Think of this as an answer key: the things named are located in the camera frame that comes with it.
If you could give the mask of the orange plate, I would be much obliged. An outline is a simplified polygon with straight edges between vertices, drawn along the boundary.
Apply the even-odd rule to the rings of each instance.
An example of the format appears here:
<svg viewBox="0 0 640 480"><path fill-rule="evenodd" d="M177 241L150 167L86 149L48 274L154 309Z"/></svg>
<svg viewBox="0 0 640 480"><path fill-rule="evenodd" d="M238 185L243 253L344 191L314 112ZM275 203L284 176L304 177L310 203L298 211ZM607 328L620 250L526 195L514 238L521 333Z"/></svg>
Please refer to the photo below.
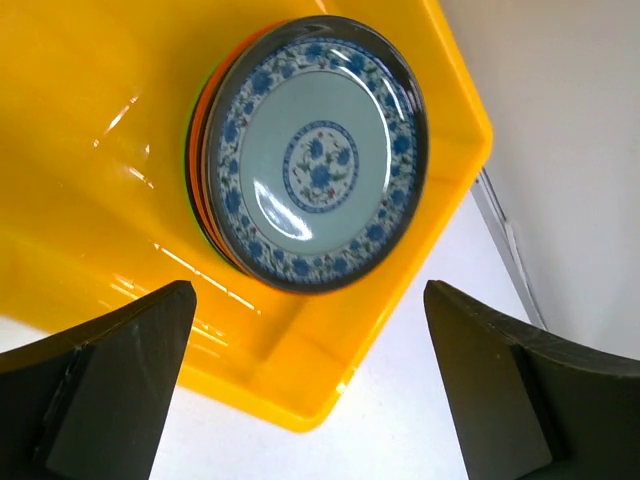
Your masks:
<svg viewBox="0 0 640 480"><path fill-rule="evenodd" d="M219 230L218 230L218 228L216 226L214 208L211 207L210 204L209 204L209 194L207 193L206 180L204 179L204 164L206 163L206 160L205 160L205 158L206 158L206 155L205 155L205 144L206 144L206 137L207 137L207 122L208 122L209 114L210 114L210 111L212 109L214 100L215 100L216 95L217 95L217 91L219 90L219 86L220 86L221 82L223 81L224 77L226 76L228 70L231 68L231 66L236 62L238 57L244 52L244 50L246 48L251 46L254 42L256 42L258 39L260 39L261 37L263 37L267 33L275 30L276 28L278 28L282 24L284 24L284 21L278 21L278 22L275 22L275 23L271 23L271 24L267 25L266 27L262 28L261 30L258 30L258 31L255 31L255 32L251 33L248 37L246 37L240 43L238 43L216 65L215 69L211 73L211 75L215 74L218 77L218 83L217 83L217 89L216 89L216 92L215 92L215 96L212 99L211 106L210 106L210 109L208 111L208 115L206 117L206 123L204 124L205 129L203 131L203 142L202 142L202 148L201 148L201 153L200 153L200 162L199 162L200 171L201 171L200 180L202 182L202 196L206 197L205 202L206 202L206 205L207 205L207 207L206 207L207 214L208 214L208 217L209 217L209 219L210 219L210 221L211 221L211 223L212 223L212 225L213 225L213 227L215 229L216 243L224 251L224 257L222 257L222 256L221 257L228 264L230 264L231 266L233 266L234 268L236 268L237 270L239 270L241 272L243 272L243 269L236 263L234 254L230 252L229 248L226 246L225 242L222 240L222 236L219 233Z"/></svg>

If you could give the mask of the aluminium rail right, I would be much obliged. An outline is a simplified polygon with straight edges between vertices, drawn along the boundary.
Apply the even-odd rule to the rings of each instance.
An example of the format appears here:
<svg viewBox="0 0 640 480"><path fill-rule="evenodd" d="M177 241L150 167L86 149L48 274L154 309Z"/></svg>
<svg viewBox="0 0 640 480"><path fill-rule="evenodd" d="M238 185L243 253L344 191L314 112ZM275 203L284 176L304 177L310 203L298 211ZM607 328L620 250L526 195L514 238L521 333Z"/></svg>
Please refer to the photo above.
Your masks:
<svg viewBox="0 0 640 480"><path fill-rule="evenodd" d="M535 297L522 256L519 252L515 230L499 202L496 191L485 168L481 170L471 188L473 198L487 225L498 253L506 267L529 321L536 327L547 330Z"/></svg>

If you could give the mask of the yellow plastic bin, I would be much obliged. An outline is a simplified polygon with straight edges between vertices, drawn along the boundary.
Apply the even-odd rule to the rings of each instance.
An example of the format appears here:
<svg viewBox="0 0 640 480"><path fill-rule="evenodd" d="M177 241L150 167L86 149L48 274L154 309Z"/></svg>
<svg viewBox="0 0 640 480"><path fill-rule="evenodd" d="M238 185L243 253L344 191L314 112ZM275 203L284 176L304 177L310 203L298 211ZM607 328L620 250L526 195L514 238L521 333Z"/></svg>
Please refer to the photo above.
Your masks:
<svg viewBox="0 0 640 480"><path fill-rule="evenodd" d="M216 66L277 23L330 14L395 45L430 155L397 249L344 290L301 296L232 268L193 216L185 142ZM321 424L423 264L493 133L435 1L5 1L1 313L58 332L187 280L182 385L295 432Z"/></svg>

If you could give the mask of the blue patterned plate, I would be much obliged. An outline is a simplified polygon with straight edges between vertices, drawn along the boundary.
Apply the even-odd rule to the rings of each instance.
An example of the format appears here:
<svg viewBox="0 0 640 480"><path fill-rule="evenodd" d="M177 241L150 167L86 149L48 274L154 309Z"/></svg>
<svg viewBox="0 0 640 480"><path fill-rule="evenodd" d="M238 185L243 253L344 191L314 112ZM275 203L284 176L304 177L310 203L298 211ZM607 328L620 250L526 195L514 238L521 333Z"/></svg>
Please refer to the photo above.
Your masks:
<svg viewBox="0 0 640 480"><path fill-rule="evenodd" d="M395 46L339 16L280 25L219 86L209 204L240 266L319 294L370 273L407 231L429 157L426 106Z"/></svg>

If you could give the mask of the green plate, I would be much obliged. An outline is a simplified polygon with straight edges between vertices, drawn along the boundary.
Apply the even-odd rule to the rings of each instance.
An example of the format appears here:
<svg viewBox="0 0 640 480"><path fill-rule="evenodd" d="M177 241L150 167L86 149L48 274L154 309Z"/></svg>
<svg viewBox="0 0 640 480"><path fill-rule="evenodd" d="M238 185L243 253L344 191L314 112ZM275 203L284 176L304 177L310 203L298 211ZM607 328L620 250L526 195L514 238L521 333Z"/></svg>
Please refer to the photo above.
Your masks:
<svg viewBox="0 0 640 480"><path fill-rule="evenodd" d="M204 84L191 115L185 143L185 179L190 204L196 221L213 249L222 257L224 251L216 243L215 229L207 214L206 197L202 196L200 153L206 117L217 89L218 77L212 74Z"/></svg>

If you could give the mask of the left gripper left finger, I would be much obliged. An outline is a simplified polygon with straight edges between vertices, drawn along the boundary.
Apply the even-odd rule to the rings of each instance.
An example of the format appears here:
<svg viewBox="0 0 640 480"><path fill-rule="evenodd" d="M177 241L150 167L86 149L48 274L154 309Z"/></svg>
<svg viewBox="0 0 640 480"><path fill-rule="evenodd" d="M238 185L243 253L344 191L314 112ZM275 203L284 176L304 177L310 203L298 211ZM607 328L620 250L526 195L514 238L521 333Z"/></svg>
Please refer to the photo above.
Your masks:
<svg viewBox="0 0 640 480"><path fill-rule="evenodd" d="M149 478L196 304L174 281L2 353L2 478Z"/></svg>

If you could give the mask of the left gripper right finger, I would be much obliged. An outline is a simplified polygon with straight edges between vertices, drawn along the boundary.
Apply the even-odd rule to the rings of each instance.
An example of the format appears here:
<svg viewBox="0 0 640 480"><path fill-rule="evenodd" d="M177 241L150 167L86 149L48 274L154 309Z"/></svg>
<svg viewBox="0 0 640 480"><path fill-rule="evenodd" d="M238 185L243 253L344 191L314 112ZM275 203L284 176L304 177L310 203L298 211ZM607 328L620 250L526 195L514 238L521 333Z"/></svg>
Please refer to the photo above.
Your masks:
<svg viewBox="0 0 640 480"><path fill-rule="evenodd" d="M636 479L639 363L507 316L443 281L428 327L471 479Z"/></svg>

